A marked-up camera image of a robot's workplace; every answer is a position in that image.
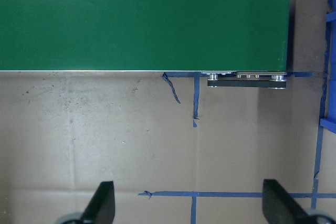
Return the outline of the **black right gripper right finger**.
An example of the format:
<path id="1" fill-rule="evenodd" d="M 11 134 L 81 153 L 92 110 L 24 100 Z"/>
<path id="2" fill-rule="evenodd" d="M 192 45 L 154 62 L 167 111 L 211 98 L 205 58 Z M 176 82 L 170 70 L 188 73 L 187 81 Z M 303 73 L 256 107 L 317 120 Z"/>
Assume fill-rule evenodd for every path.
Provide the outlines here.
<path id="1" fill-rule="evenodd" d="M 318 211 L 305 211 L 275 179 L 264 179 L 262 211 L 268 223 L 335 223 Z"/>

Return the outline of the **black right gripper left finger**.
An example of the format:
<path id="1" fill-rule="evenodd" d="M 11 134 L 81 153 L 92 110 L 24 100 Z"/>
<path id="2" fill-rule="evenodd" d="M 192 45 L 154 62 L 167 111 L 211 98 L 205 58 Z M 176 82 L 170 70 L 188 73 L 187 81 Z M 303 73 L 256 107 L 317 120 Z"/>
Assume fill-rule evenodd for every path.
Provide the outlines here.
<path id="1" fill-rule="evenodd" d="M 101 182 L 83 213 L 60 217 L 56 223 L 113 223 L 115 193 L 113 181 Z"/>

